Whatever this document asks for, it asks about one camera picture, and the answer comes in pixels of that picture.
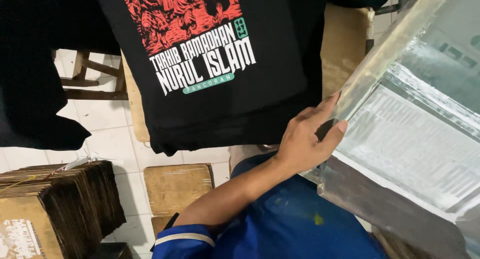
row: wooden stool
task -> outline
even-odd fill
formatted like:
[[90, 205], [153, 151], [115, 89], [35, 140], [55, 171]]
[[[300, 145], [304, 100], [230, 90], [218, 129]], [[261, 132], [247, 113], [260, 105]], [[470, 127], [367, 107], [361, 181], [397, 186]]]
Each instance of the wooden stool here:
[[120, 66], [118, 69], [89, 60], [90, 52], [77, 51], [75, 59], [75, 66], [73, 68], [72, 78], [61, 77], [61, 84], [64, 87], [96, 87], [99, 85], [98, 81], [86, 80], [85, 74], [88, 69], [93, 69], [117, 78], [115, 91], [94, 91], [85, 89], [70, 89], [65, 88], [67, 99], [69, 100], [114, 100], [127, 101], [127, 85], [125, 84], [125, 72], [123, 70], [123, 61], [120, 59]]

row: red illustration print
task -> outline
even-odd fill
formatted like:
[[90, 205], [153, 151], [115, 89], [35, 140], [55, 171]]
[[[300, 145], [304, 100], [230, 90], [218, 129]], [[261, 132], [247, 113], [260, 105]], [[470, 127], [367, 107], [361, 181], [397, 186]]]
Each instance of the red illustration print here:
[[125, 0], [149, 55], [242, 16], [238, 0]]

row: blue jacket sleeve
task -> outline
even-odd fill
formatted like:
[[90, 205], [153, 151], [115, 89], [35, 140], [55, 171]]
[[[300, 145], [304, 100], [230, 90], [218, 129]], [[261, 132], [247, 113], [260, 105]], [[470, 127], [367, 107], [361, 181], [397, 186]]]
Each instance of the blue jacket sleeve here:
[[152, 259], [207, 259], [214, 246], [205, 225], [175, 226], [158, 233]]

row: reflective stripe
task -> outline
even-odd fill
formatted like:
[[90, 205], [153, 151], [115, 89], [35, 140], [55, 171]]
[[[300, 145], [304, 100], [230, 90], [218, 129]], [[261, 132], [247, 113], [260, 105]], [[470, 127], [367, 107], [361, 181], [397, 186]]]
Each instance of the reflective stripe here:
[[193, 232], [177, 233], [177, 234], [164, 236], [163, 238], [159, 238], [155, 241], [155, 246], [157, 246], [158, 244], [167, 242], [169, 240], [174, 240], [174, 239], [201, 240], [201, 241], [204, 241], [204, 242], [210, 244], [212, 247], [215, 247], [215, 243], [213, 242], [213, 240], [211, 238], [207, 237], [204, 234], [193, 233]]

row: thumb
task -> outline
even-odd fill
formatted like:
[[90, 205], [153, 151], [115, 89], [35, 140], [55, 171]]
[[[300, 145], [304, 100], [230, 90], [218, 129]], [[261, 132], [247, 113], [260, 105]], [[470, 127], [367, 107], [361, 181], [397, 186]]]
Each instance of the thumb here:
[[328, 154], [329, 156], [332, 155], [333, 151], [342, 141], [348, 125], [349, 123], [346, 120], [341, 120], [327, 132], [325, 138], [323, 138], [319, 144], [321, 150], [325, 152], [325, 154]]

